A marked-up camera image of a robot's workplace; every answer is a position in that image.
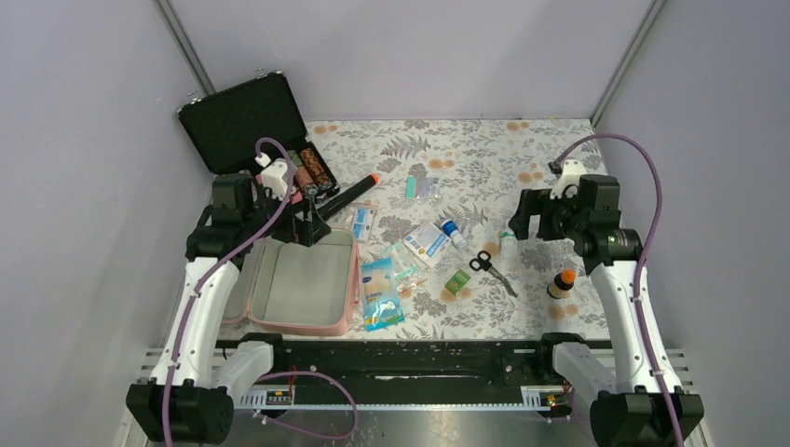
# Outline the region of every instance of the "small brown bottle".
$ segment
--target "small brown bottle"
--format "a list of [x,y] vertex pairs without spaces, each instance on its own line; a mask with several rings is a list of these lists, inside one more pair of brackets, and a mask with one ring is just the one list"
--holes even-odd
[[564,270],[554,277],[554,281],[549,283],[546,292],[555,300],[561,300],[570,296],[570,290],[573,289],[573,281],[576,280],[576,272],[573,270]]

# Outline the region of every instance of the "black tube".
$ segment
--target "black tube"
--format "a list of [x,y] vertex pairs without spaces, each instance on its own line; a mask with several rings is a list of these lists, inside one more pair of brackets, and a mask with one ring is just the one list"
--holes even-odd
[[357,184],[338,194],[324,206],[319,208],[319,216],[324,221],[328,220],[330,217],[337,214],[338,211],[342,210],[346,205],[359,198],[359,196],[365,194],[367,190],[374,187],[377,183],[377,175],[371,174],[365,177],[364,179],[358,181]]

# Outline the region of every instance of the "pink cosmetic bag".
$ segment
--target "pink cosmetic bag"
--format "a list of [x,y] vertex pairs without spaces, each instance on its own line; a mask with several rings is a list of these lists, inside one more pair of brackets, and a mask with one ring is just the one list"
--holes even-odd
[[312,247],[262,239],[244,260],[223,322],[248,318],[268,332],[342,335],[360,291],[357,242],[347,230],[334,229]]

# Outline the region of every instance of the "blue packet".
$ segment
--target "blue packet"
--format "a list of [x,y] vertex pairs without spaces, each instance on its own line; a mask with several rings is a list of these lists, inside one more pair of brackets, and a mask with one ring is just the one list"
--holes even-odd
[[384,258],[364,264],[362,288],[365,295],[362,313],[367,331],[386,328],[405,319],[391,259]]

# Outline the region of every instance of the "floral tablecloth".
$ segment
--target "floral tablecloth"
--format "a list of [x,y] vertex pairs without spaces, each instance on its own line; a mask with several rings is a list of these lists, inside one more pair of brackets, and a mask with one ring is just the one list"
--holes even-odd
[[[497,256],[498,235],[518,205],[524,188],[554,183],[547,164],[570,143],[593,133],[588,120],[528,121],[319,121],[307,123],[310,137],[338,181],[354,184],[371,172],[381,183],[361,200],[379,207],[375,229],[360,244],[363,263],[403,239],[423,221],[453,219],[475,251],[494,256],[494,266],[519,294],[509,296],[485,272],[469,269],[469,256],[451,247],[438,266],[425,270],[418,285],[401,293],[406,320],[366,332],[361,305],[345,339],[535,339],[544,332],[576,332],[607,339],[603,307],[570,241],[519,241],[519,255]],[[598,146],[588,143],[573,155],[590,172],[605,173]],[[404,198],[409,175],[442,179],[438,199]],[[343,214],[330,221],[340,225]],[[537,230],[533,219],[530,235]],[[564,267],[580,278],[569,298],[555,301],[547,284]],[[472,280],[457,295],[444,283],[463,269]],[[238,339],[262,328],[244,321],[223,325],[220,339]]]

